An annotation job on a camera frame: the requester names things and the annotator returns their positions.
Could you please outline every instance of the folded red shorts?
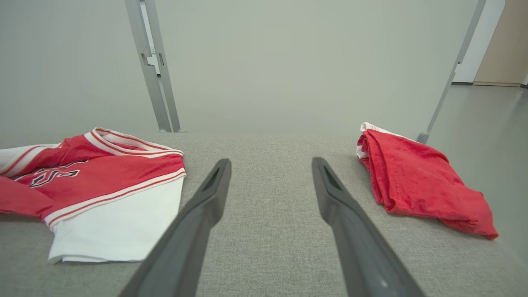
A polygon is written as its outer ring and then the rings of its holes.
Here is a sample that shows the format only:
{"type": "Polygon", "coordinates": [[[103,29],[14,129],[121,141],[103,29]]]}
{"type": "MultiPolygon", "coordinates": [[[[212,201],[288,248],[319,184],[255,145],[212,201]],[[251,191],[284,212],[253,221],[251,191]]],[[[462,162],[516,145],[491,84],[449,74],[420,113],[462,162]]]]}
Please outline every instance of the folded red shorts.
{"type": "Polygon", "coordinates": [[[446,156],[369,123],[361,131],[356,153],[388,213],[437,218],[462,232],[498,237],[484,195],[464,185],[446,156]]]}

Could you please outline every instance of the striped trim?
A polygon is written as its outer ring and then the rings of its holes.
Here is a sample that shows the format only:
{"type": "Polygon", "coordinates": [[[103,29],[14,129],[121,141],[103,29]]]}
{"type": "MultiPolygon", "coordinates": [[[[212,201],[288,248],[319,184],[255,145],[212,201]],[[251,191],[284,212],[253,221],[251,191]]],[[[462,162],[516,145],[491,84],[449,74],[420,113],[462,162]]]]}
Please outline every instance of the striped trim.
{"type": "Polygon", "coordinates": [[[23,171],[26,166],[31,163],[31,161],[42,151],[45,149],[53,149],[55,147],[58,147],[59,144],[46,144],[46,145],[34,145],[34,146],[27,146],[28,149],[25,151],[21,151],[18,156],[15,156],[11,162],[8,162],[1,172],[0,175],[4,177],[14,177],[17,174],[19,174],[21,171],[23,171]]]}
{"type": "Polygon", "coordinates": [[[73,216],[76,216],[84,211],[87,211],[91,208],[104,205],[107,203],[111,203],[114,201],[117,201],[119,199],[125,198],[127,196],[130,196],[132,194],[142,192],[148,189],[151,189],[153,187],[156,187],[160,184],[168,183],[174,180],[177,180],[179,178],[182,178],[186,176],[185,169],[181,168],[176,172],[169,173],[166,175],[161,175],[160,177],[156,177],[153,179],[150,179],[148,181],[144,181],[142,183],[133,185],[131,187],[119,190],[117,192],[95,197],[80,203],[76,203],[74,205],[70,205],[68,207],[59,209],[57,211],[52,212],[51,214],[47,215],[44,218],[44,222],[46,225],[48,225],[50,228],[53,227],[56,223],[71,218],[73,216]]]}
{"type": "Polygon", "coordinates": [[[106,130],[100,127],[96,127],[92,131],[86,133],[84,137],[97,148],[116,156],[134,155],[148,158],[154,158],[169,154],[177,154],[183,156],[182,151],[175,150],[168,146],[162,146],[152,142],[147,142],[130,135],[114,132],[112,130],[106,130]],[[140,147],[142,149],[145,149],[146,151],[129,150],[127,148],[122,148],[110,142],[112,140],[118,143],[140,147]]]}
{"type": "Polygon", "coordinates": [[[361,124],[361,127],[360,127],[361,132],[365,132],[365,131],[367,131],[369,129],[370,130],[374,130],[374,131],[378,131],[378,132],[381,132],[381,133],[391,134],[391,135],[394,135],[394,136],[399,136],[399,137],[403,137],[405,139],[408,139],[407,137],[404,137],[404,136],[401,136],[399,134],[392,133],[392,132],[387,131],[385,129],[379,128],[378,126],[372,125],[371,123],[368,123],[368,122],[364,122],[363,124],[361,124]]]}
{"type": "MultiPolygon", "coordinates": [[[[386,134],[391,134],[391,135],[398,136],[398,137],[403,137],[401,135],[398,135],[398,134],[392,133],[390,131],[387,131],[385,129],[379,128],[378,126],[372,125],[371,123],[368,123],[368,122],[364,122],[363,124],[361,124],[360,130],[361,130],[361,132],[365,132],[367,130],[374,130],[374,131],[378,131],[378,132],[381,132],[381,133],[386,133],[386,134]]],[[[357,146],[356,146],[356,155],[360,159],[369,157],[369,153],[368,152],[364,152],[364,150],[363,150],[363,138],[364,137],[365,137],[364,135],[361,135],[360,139],[357,142],[357,146]]]]}
{"type": "Polygon", "coordinates": [[[121,138],[121,139],[129,140],[127,142],[127,144],[134,145],[134,144],[140,143],[140,144],[142,144],[144,146],[152,147],[152,148],[158,149],[158,150],[179,151],[179,150],[175,150],[173,148],[170,148],[168,146],[159,145],[159,144],[153,143],[153,142],[148,142],[148,141],[139,139],[139,138],[131,136],[131,135],[119,133],[119,132],[112,131],[112,130],[107,130],[107,129],[104,129],[104,128],[101,128],[101,127],[96,127],[95,130],[96,130],[96,132],[102,132],[102,133],[106,133],[106,134],[110,134],[112,136],[115,136],[115,137],[112,137],[112,138],[117,138],[117,139],[121,138]]]}

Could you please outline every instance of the baseboard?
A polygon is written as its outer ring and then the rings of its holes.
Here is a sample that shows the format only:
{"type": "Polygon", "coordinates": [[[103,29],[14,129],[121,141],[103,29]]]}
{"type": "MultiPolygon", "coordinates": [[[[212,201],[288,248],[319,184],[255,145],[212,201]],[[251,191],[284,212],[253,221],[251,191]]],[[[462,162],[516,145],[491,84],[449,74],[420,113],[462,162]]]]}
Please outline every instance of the baseboard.
{"type": "Polygon", "coordinates": [[[520,87],[520,83],[509,82],[489,82],[489,81],[474,81],[474,86],[495,86],[495,87],[520,87]]]}
{"type": "Polygon", "coordinates": [[[472,86],[473,85],[472,82],[461,82],[461,81],[453,81],[451,84],[455,86],[472,86]]]}

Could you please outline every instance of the metal frame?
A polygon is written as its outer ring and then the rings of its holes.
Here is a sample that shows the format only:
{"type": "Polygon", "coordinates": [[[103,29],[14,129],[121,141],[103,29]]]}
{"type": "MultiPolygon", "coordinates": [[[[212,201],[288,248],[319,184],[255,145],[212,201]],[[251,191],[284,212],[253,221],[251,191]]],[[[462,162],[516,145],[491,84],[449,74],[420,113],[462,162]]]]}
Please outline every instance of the metal frame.
{"type": "Polygon", "coordinates": [[[154,115],[158,122],[158,128],[160,132],[172,132],[171,122],[168,120],[167,110],[165,109],[165,103],[163,102],[163,96],[161,89],[158,84],[158,76],[154,65],[147,62],[147,57],[152,57],[150,52],[150,45],[148,44],[147,32],[145,29],[145,22],[141,14],[141,7],[139,6],[139,0],[125,0],[127,7],[128,19],[130,21],[130,27],[132,28],[132,35],[134,37],[134,43],[141,63],[141,69],[145,82],[147,85],[148,94],[150,95],[150,101],[152,108],[154,109],[154,115]]]}
{"type": "Polygon", "coordinates": [[[156,57],[158,59],[159,72],[161,74],[163,90],[165,92],[165,100],[167,100],[168,114],[171,117],[173,131],[179,131],[180,119],[176,111],[176,102],[174,101],[174,94],[172,93],[171,78],[168,73],[167,59],[165,59],[165,49],[163,48],[162,33],[159,28],[158,14],[156,10],[156,3],[154,0],[145,0],[147,7],[147,16],[150,23],[150,31],[152,32],[152,39],[154,47],[156,48],[156,57]]]}
{"type": "Polygon", "coordinates": [[[435,113],[432,116],[431,122],[429,122],[429,126],[427,127],[427,130],[423,133],[420,133],[420,135],[418,135],[417,141],[419,143],[426,144],[427,140],[429,139],[429,134],[431,133],[432,127],[434,126],[436,122],[436,118],[438,117],[438,114],[440,113],[440,110],[442,109],[442,105],[444,104],[444,101],[446,100],[447,91],[451,87],[451,83],[453,82],[453,79],[455,77],[455,70],[457,69],[457,65],[462,64],[462,61],[469,47],[469,44],[471,43],[471,39],[473,38],[473,34],[475,33],[475,29],[477,28],[478,21],[480,20],[480,16],[482,15],[482,11],[484,10],[484,5],[486,5],[486,0],[478,0],[477,7],[475,8],[475,12],[473,13],[473,18],[471,19],[471,22],[469,23],[469,28],[467,29],[467,32],[466,32],[466,37],[464,37],[464,41],[462,41],[462,46],[460,47],[460,51],[458,52],[455,65],[453,66],[453,69],[451,70],[451,75],[449,75],[449,79],[447,80],[446,86],[444,87],[442,96],[440,96],[440,100],[438,101],[438,105],[436,106],[435,113]]]}

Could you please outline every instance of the gray floor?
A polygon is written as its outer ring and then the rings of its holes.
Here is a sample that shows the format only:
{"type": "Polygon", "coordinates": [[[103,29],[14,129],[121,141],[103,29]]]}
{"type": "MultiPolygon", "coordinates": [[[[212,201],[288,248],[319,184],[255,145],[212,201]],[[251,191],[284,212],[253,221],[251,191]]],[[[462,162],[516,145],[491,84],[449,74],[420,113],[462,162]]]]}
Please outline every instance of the gray floor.
{"type": "Polygon", "coordinates": [[[452,86],[427,144],[484,193],[499,240],[528,263],[528,91],[452,86]]]}
{"type": "MultiPolygon", "coordinates": [[[[198,296],[346,293],[331,228],[319,214],[310,163],[324,157],[426,296],[526,296],[528,274],[499,242],[431,218],[394,216],[372,196],[368,170],[344,134],[148,133],[178,147],[187,203],[213,164],[232,162],[228,199],[211,230],[198,296]]],[[[117,296],[138,263],[47,263],[53,234],[35,219],[0,214],[1,296],[117,296]]]]}

